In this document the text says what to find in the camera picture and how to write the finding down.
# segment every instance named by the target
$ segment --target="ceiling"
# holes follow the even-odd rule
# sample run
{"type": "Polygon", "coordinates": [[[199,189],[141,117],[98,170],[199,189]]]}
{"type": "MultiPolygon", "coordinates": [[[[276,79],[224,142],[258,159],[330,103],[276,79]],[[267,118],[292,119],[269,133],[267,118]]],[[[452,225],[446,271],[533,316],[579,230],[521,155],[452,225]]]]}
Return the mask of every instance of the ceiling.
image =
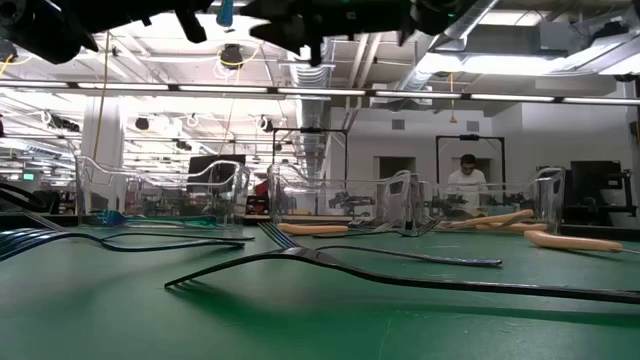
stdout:
{"type": "MultiPolygon", "coordinates": [[[[610,13],[629,6],[629,1],[622,0],[503,0],[489,13],[481,24],[535,26],[541,17],[555,16],[553,21],[566,22],[571,19],[585,19],[610,13]]],[[[184,37],[182,29],[172,14],[161,14],[153,17],[153,25],[145,27],[141,23],[132,23],[111,31],[109,39],[109,56],[107,61],[107,80],[109,82],[126,83],[172,83],[172,84],[238,84],[238,85],[275,85],[290,86],[292,84],[289,67],[292,62],[287,52],[270,44],[249,36],[249,29],[261,24],[261,20],[236,16],[233,32],[225,31],[216,24],[214,14],[198,15],[207,31],[208,40],[201,44],[192,44],[184,37]],[[229,71],[219,62],[219,52],[225,44],[240,44],[245,60],[249,59],[239,72],[229,71]]],[[[412,69],[416,61],[416,45],[420,40],[416,34],[404,46],[396,43],[395,33],[385,33],[371,70],[368,74],[359,74],[364,87],[373,84],[390,84],[401,80],[412,69]]],[[[346,37],[329,39],[327,63],[330,65],[330,87],[345,87],[349,83],[351,70],[358,49],[358,40],[349,41],[346,37]]],[[[106,45],[105,34],[97,34],[96,41],[101,47],[100,53],[84,51],[74,60],[61,65],[49,64],[37,57],[32,57],[25,50],[19,49],[18,61],[32,58],[20,66],[9,66],[3,77],[8,79],[46,79],[73,82],[102,82],[105,74],[106,45]]],[[[449,91],[453,86],[456,91],[482,93],[544,93],[547,89],[536,86],[539,78],[531,76],[479,75],[459,72],[451,78],[433,76],[428,85],[434,90],[449,91]]],[[[547,79],[548,82],[561,82],[562,79],[547,79]]],[[[611,92],[615,85],[610,77],[584,76],[572,79],[576,89],[582,89],[583,95],[604,95],[611,92]]],[[[127,137],[166,136],[167,130],[152,129],[140,131],[136,129],[138,117],[168,117],[182,122],[181,134],[187,137],[207,137],[211,141],[198,142],[199,153],[223,153],[234,151],[260,157],[260,164],[253,164],[256,169],[264,171],[271,163],[271,134],[260,129],[260,120],[271,119],[275,126],[297,127],[295,99],[286,100],[248,100],[228,98],[176,98],[176,97],[122,97],[128,111],[127,137]],[[235,146],[226,145],[221,149],[223,139],[243,140],[235,146]]],[[[62,116],[82,127],[85,111],[83,95],[51,95],[27,92],[3,92],[0,94],[0,111],[2,111],[5,132],[7,134],[68,134],[65,130],[52,128],[46,124],[44,112],[62,116]]],[[[332,101],[332,106],[344,106],[342,100],[332,101]]],[[[496,105],[485,102],[459,102],[460,110],[483,110],[491,113],[496,105]]],[[[434,101],[430,109],[441,112],[450,109],[450,101],[434,101]]],[[[291,163],[304,166],[302,139],[298,134],[279,133],[278,139],[291,140],[292,144],[283,143],[278,161],[287,159],[291,163]]],[[[69,144],[57,140],[30,140],[29,144],[57,147],[67,152],[69,144]]],[[[28,150],[4,144],[0,156],[9,153],[25,153],[28,150]]],[[[158,165],[158,162],[136,162],[133,159],[151,159],[158,154],[187,153],[176,148],[170,141],[128,142],[125,146],[127,166],[162,166],[163,168],[184,168],[186,162],[158,165]]],[[[177,156],[177,159],[188,159],[188,155],[177,156]]],[[[4,166],[16,165],[5,163],[4,166]]]]}

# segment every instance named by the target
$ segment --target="green table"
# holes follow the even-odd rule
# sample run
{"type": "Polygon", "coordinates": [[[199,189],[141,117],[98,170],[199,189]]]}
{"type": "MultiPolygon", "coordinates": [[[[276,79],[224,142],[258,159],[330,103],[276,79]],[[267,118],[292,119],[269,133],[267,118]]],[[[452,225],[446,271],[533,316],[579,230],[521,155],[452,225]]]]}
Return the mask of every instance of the green table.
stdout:
{"type": "MultiPolygon", "coordinates": [[[[640,358],[640,307],[633,305],[392,287],[282,260],[163,288],[276,248],[257,228],[245,234],[257,239],[239,251],[125,254],[66,241],[0,263],[0,359],[640,358]]],[[[297,240],[504,260],[502,269],[477,269],[330,250],[392,275],[640,288],[638,256],[538,249],[515,235],[297,240]]]]}

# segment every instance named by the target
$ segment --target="person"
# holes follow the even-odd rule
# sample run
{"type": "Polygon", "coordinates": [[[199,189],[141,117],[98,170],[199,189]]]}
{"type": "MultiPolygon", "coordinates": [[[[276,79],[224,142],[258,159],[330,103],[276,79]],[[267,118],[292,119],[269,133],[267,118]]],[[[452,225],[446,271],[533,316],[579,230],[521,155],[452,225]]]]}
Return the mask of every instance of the person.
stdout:
{"type": "Polygon", "coordinates": [[[449,175],[449,185],[464,185],[456,191],[461,193],[466,201],[465,209],[478,209],[480,207],[480,192],[486,191],[487,183],[482,171],[476,169],[476,157],[466,154],[460,158],[460,169],[449,175]]]}

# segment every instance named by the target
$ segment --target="clear plastic bin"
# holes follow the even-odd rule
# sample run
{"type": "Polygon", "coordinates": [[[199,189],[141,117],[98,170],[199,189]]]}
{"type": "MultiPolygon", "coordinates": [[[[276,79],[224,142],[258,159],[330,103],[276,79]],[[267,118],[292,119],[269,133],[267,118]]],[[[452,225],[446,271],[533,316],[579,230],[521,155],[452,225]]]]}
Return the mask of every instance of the clear plastic bin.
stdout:
{"type": "MultiPolygon", "coordinates": [[[[416,179],[413,187],[418,196],[427,200],[427,216],[415,208],[412,210],[418,224],[435,218],[442,221],[441,228],[453,231],[522,233],[544,230],[557,233],[562,223],[564,169],[561,168],[544,169],[529,182],[521,184],[431,185],[416,179]],[[477,224],[474,220],[472,225],[467,221],[525,214],[525,210],[531,216],[521,216],[519,223],[511,226],[500,227],[504,220],[486,224],[477,224]]],[[[416,199],[413,203],[419,204],[421,200],[416,199]]]]}
{"type": "Polygon", "coordinates": [[[114,168],[83,156],[76,166],[81,225],[242,231],[250,171],[240,163],[216,161],[198,174],[114,168]],[[205,174],[209,182],[194,180],[205,174]]]}
{"type": "Polygon", "coordinates": [[[274,223],[354,222],[377,227],[408,219],[408,171],[389,179],[325,180],[306,177],[288,164],[269,168],[271,219],[274,223]]]}

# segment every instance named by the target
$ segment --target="white shirt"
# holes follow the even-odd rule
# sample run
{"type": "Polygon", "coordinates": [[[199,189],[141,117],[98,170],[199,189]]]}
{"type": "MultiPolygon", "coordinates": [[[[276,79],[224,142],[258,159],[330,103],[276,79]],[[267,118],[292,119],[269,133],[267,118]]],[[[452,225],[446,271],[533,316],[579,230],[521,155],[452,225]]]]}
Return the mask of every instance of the white shirt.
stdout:
{"type": "Polygon", "coordinates": [[[486,191],[486,186],[480,186],[486,184],[487,179],[480,170],[473,170],[471,175],[465,175],[461,170],[456,170],[453,174],[449,175],[449,185],[465,185],[458,189],[451,189],[453,193],[455,190],[462,195],[462,198],[467,201],[462,207],[469,210],[476,210],[480,206],[480,191],[486,191]]]}

